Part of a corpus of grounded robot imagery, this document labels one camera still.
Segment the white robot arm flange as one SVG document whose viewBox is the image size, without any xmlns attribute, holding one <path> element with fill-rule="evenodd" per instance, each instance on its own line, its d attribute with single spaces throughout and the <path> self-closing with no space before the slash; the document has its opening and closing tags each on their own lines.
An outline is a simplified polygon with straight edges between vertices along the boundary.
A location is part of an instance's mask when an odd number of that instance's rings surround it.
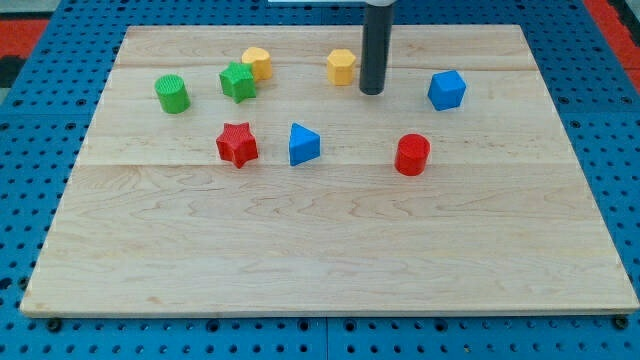
<svg viewBox="0 0 640 360">
<path fill-rule="evenodd" d="M 368 5 L 386 7 L 393 5 L 397 0 L 364 0 Z"/>
</svg>

